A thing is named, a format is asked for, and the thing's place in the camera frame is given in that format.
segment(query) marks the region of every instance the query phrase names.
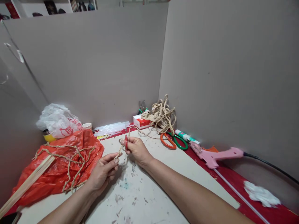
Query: red and white box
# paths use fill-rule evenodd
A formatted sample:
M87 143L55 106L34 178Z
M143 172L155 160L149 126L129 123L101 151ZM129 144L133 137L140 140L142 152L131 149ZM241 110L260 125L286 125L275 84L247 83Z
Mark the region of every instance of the red and white box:
M141 114L133 116L133 122L134 122L135 126L138 127L139 129L148 128L151 126L151 123L152 123L150 120L141 119Z

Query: pink glue gun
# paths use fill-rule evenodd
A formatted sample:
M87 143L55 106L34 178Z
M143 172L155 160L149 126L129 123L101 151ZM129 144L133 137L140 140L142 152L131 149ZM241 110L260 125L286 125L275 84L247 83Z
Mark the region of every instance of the pink glue gun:
M215 169L219 167L217 164L217 160L224 160L224 159L234 159L234 158L242 158L244 152L238 148L231 147L229 150L223 152L209 152L201 148L195 142L190 142L190 147L196 153L196 155L200 159L204 159L206 161L207 167L210 169Z

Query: bamboo stick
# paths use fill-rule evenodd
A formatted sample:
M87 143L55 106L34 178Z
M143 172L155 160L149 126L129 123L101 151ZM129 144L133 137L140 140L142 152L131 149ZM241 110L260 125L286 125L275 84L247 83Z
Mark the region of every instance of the bamboo stick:
M12 206L23 196L23 194L37 181L45 170L55 160L55 157L49 155L44 161L30 174L19 189L9 198L9 200L0 209L0 219L12 208Z

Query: person's right hand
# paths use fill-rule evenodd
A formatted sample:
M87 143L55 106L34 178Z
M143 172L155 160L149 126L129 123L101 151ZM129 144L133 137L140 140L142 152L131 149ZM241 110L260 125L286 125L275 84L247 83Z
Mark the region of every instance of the person's right hand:
M128 150L125 152L127 155L132 153L141 167L147 166L154 159L140 138L128 137Z

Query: red handle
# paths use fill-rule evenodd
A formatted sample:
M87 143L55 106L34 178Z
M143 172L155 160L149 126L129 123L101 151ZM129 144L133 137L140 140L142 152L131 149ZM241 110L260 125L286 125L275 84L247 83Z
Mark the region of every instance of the red handle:
M167 144L166 142L164 142L163 137L167 137L168 141L172 144L172 146ZM168 135L166 135L166 133L162 133L160 135L160 139L161 139L162 144L165 145L167 148L169 148L169 149L177 148L176 144L171 140L171 138Z
M126 145L126 149L128 149L128 137L125 136L125 145Z

